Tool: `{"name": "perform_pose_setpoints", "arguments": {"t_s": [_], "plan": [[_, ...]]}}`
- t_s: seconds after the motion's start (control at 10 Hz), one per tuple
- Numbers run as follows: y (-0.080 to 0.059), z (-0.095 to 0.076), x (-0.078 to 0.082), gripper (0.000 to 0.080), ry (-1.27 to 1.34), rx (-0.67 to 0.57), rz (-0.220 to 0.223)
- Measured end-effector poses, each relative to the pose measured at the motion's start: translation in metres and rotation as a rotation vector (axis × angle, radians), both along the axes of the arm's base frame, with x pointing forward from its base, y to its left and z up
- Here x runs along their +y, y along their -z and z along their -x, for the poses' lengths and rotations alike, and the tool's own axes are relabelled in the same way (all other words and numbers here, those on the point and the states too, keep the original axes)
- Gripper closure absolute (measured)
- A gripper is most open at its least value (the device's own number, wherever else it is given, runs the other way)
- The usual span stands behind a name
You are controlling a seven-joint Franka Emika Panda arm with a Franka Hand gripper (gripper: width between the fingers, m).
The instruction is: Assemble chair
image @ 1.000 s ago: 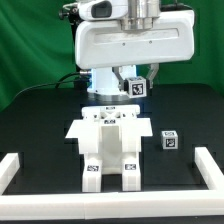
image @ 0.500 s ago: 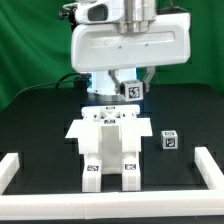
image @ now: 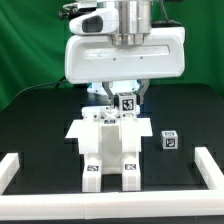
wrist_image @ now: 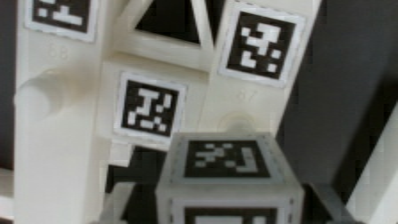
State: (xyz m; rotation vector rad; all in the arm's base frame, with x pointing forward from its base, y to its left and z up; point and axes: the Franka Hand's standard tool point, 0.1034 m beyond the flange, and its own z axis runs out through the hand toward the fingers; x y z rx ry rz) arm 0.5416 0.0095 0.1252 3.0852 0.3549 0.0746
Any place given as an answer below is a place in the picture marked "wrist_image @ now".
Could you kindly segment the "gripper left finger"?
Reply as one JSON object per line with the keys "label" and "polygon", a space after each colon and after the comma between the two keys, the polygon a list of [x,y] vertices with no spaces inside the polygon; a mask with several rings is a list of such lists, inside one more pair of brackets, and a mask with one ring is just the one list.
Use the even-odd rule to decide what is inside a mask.
{"label": "gripper left finger", "polygon": [[156,224],[153,184],[115,184],[96,224]]}

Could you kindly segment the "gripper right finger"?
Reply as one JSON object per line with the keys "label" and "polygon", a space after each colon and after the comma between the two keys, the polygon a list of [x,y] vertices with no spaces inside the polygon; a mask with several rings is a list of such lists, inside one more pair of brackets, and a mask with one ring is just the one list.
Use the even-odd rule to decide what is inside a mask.
{"label": "gripper right finger", "polygon": [[300,224],[364,224],[355,220],[328,184],[304,184],[304,211]]}

